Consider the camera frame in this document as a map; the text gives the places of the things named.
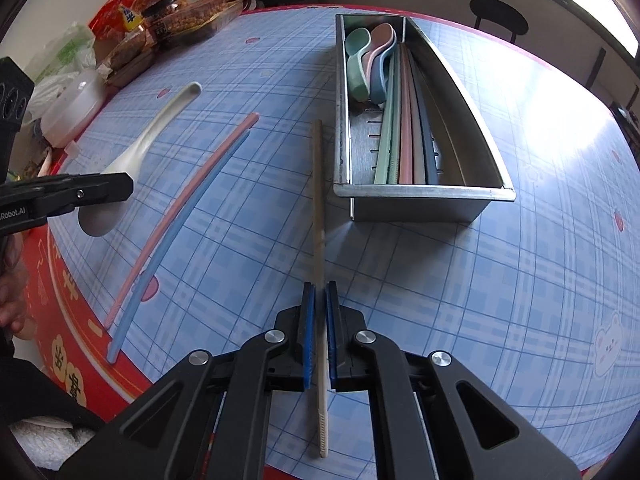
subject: white fluffy fabric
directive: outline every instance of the white fluffy fabric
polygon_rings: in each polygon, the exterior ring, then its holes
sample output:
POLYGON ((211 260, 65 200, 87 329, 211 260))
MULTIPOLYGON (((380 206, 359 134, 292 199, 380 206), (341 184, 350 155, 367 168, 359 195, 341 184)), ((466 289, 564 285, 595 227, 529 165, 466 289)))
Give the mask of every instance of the white fluffy fabric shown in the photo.
POLYGON ((37 466, 57 471, 73 453, 89 442, 95 432, 48 428, 27 421, 11 425, 18 444, 37 466))

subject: chair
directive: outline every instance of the chair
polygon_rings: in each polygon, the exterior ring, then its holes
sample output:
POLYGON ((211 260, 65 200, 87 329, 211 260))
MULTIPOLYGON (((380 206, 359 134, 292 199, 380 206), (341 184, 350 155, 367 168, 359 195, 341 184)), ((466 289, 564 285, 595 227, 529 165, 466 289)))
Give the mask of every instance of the chair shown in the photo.
POLYGON ((474 28, 480 28, 482 20, 497 23, 511 32, 510 43, 516 36, 524 36, 529 31, 529 23, 516 9, 500 0, 471 0, 471 12, 476 15, 474 28))

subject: pink spoon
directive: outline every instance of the pink spoon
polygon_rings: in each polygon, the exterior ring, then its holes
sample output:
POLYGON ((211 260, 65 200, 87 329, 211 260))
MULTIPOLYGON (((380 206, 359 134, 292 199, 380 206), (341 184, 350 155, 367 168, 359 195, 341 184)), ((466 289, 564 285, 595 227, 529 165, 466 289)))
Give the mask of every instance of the pink spoon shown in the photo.
POLYGON ((394 28, 388 23, 380 23, 371 31, 371 46, 369 51, 362 56, 362 67, 364 69, 364 77, 367 81, 367 87, 370 86, 371 67, 373 60, 379 56, 394 40, 394 28))

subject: window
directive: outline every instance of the window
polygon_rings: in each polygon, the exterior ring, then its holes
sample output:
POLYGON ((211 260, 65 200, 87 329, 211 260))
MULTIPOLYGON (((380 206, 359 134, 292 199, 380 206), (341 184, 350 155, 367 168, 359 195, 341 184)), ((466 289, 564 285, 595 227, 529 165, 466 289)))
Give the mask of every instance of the window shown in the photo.
POLYGON ((638 52, 636 40, 631 27, 613 0, 573 0, 598 20, 613 36, 622 43, 632 56, 638 52))

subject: metal bolt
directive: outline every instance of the metal bolt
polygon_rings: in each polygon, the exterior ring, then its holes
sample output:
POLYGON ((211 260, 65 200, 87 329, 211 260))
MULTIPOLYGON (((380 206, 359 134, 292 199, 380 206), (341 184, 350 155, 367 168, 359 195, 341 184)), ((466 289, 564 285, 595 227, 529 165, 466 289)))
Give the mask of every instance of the metal bolt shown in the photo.
POLYGON ((209 354, 207 354, 204 350, 196 350, 195 352, 191 352, 189 355, 189 362, 194 366, 200 366, 207 364, 209 360, 209 354))
POLYGON ((431 361, 436 366, 449 366, 451 364, 451 356, 442 350, 434 352, 431 361))
POLYGON ((267 343, 282 343, 284 341, 284 332, 282 330, 269 330, 265 335, 267 343))
POLYGON ((376 335, 371 330, 360 330, 356 334, 356 340, 364 344, 370 344, 376 340, 376 335))

